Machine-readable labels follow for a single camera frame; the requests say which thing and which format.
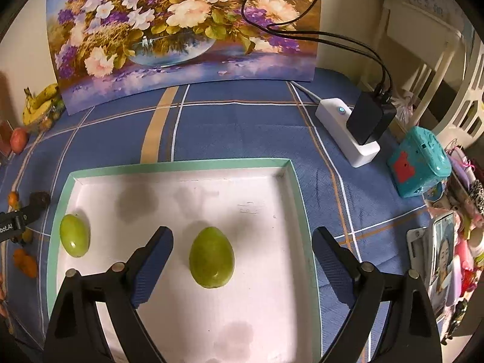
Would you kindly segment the white chair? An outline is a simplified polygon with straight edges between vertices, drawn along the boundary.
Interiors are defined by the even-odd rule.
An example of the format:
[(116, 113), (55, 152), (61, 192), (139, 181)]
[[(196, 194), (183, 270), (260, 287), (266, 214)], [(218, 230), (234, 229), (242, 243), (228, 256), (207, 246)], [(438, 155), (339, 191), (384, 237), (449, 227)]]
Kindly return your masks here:
[(384, 0), (377, 31), (371, 41), (373, 49), (378, 49), (384, 35), (421, 62), (420, 72), (413, 82), (415, 97), (431, 73), (435, 74), (407, 124), (409, 127), (416, 126), (445, 78), (462, 44), (463, 35), (442, 19), (400, 0)]

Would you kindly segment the dark avocado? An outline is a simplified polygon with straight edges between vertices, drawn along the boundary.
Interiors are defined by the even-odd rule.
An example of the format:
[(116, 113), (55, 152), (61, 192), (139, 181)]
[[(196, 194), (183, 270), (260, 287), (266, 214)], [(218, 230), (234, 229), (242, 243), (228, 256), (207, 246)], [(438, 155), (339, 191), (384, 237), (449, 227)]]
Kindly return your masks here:
[(30, 194), (29, 204), (45, 210), (49, 207), (51, 202), (50, 194), (47, 192), (34, 192)]

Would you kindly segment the red apple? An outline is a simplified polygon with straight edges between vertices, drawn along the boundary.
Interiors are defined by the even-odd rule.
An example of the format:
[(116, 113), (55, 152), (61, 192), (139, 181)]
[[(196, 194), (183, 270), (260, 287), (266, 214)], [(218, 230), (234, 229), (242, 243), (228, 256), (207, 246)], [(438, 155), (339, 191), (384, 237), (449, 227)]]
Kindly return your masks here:
[(15, 128), (11, 134), (10, 146), (15, 154), (21, 154), (29, 142), (28, 132), (21, 127)]

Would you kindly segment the black power adapter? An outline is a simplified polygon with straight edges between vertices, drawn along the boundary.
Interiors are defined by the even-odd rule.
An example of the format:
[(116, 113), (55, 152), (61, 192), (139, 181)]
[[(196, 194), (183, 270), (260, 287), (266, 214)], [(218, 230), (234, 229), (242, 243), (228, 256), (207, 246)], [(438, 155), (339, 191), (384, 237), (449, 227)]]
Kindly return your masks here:
[(362, 92), (346, 122), (346, 128), (359, 145), (377, 141), (396, 115), (392, 103), (383, 103), (374, 93)]

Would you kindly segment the yellow-brown round fruit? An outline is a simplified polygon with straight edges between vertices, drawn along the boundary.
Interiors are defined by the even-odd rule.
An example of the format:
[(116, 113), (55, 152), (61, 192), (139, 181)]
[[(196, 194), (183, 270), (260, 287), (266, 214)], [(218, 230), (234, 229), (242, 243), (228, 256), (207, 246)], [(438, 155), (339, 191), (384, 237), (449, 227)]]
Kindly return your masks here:
[(32, 241), (33, 241), (33, 230), (27, 228), (22, 234), (21, 234), (21, 240), (20, 240), (20, 243), (22, 245), (26, 245), (26, 244), (31, 244)]

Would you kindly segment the banana bunch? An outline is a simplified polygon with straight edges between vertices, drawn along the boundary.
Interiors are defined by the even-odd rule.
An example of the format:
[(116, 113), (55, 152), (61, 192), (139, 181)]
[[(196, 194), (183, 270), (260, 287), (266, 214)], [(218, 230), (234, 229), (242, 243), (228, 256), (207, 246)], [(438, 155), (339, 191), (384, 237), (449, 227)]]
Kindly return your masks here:
[(36, 96), (32, 95), (29, 88), (25, 88), (24, 93), (25, 106), (22, 112), (24, 126), (30, 126), (60, 99), (59, 87), (56, 83), (50, 84)]

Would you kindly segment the clear plastic fruit container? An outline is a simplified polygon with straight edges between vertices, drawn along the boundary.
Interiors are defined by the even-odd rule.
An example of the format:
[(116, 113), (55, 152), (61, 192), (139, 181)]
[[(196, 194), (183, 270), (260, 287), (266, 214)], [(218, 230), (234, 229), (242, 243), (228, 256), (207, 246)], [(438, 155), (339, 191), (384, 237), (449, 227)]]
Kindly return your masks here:
[(27, 130), (30, 133), (46, 133), (53, 128), (65, 110), (66, 108), (61, 96), (46, 101), (31, 113)]

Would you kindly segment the white power strip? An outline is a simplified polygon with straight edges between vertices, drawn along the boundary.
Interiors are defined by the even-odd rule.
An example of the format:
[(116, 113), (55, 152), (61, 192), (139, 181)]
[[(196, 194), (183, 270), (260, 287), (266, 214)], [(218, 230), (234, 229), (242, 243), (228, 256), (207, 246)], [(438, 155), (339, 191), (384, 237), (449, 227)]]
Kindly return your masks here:
[(335, 143), (343, 152), (345, 158), (353, 168), (359, 168), (370, 163), (381, 148), (377, 141), (360, 145), (348, 131), (346, 123), (352, 111), (337, 97), (326, 98), (319, 102), (316, 117)]

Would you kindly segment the small orange tangerine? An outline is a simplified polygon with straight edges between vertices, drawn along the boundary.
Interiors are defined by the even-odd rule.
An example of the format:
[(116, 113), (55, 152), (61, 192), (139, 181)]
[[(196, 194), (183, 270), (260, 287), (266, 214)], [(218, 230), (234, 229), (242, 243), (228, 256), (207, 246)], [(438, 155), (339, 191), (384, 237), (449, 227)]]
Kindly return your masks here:
[(16, 191), (10, 191), (8, 194), (8, 205), (13, 210), (19, 208), (19, 194)]

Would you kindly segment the green mango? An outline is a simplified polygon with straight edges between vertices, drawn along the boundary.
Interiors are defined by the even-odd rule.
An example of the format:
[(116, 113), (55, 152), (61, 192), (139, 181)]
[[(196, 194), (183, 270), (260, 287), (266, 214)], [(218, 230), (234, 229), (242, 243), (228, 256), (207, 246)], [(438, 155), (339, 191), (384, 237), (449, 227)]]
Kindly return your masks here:
[(216, 227), (201, 230), (189, 251), (189, 270), (205, 289), (226, 285), (235, 270), (235, 254), (229, 239)]
[(77, 215), (63, 216), (59, 234), (63, 248), (72, 257), (82, 257), (90, 248), (90, 231)]

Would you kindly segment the large orange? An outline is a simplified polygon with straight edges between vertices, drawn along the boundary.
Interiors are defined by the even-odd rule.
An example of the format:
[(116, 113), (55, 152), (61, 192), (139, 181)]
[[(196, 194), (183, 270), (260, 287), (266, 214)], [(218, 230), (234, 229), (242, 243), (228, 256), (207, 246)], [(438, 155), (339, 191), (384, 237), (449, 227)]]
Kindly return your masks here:
[(20, 262), (20, 269), (23, 274), (31, 279), (36, 279), (38, 277), (37, 262), (33, 257), (29, 255), (22, 257)]

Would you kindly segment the teal plastic box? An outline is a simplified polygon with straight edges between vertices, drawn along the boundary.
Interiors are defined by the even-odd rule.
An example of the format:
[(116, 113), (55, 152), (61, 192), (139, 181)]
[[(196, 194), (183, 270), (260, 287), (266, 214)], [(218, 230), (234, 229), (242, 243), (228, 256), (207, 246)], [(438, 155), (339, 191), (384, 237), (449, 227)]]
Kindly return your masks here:
[(435, 134), (415, 126), (387, 161), (402, 198), (418, 196), (451, 175), (452, 167)]

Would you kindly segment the framed photo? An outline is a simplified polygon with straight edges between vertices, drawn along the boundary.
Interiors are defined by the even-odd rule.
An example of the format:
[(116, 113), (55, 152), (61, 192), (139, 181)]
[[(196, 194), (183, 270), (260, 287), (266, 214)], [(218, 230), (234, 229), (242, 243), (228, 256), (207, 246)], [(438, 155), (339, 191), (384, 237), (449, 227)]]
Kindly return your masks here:
[(454, 260), (454, 213), (435, 218), (430, 229), (430, 270), (428, 296), (436, 319), (443, 316)]

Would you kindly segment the blue plaid tablecloth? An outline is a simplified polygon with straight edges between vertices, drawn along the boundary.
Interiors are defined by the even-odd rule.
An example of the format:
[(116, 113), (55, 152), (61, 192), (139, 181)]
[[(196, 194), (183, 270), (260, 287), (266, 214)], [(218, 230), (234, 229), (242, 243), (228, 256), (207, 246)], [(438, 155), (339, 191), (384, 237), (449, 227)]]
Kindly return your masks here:
[(403, 273), (409, 259), (405, 235), (429, 215), (421, 197), (397, 193), (387, 159), (397, 143), (391, 134), (369, 164), (353, 168), (318, 121), (310, 93), (357, 101), (345, 76), (319, 69), (296, 89), (283, 81), (221, 81), (124, 97), (31, 134), (22, 154), (1, 168), (1, 195), (33, 191), (58, 198), (73, 171), (141, 162), (149, 125), (157, 112), (167, 120), (155, 133), (158, 162), (226, 158), (287, 158), (303, 194), (309, 225), (325, 226), (357, 258), (388, 273)]

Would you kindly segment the white tray green rim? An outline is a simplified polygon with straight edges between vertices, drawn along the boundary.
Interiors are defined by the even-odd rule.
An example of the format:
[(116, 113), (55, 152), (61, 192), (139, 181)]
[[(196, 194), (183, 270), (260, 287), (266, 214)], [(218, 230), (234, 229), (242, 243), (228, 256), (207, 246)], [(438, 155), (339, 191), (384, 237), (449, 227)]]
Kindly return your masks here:
[[(90, 231), (79, 258), (61, 244), (64, 215)], [(104, 272), (126, 261), (161, 226), (174, 247), (140, 319), (169, 362), (316, 362), (322, 354), (319, 292), (299, 182), (287, 159), (162, 162), (76, 171), (53, 219), (46, 301), (65, 273)], [(235, 270), (205, 289), (189, 271), (189, 251), (206, 227), (226, 235)]]

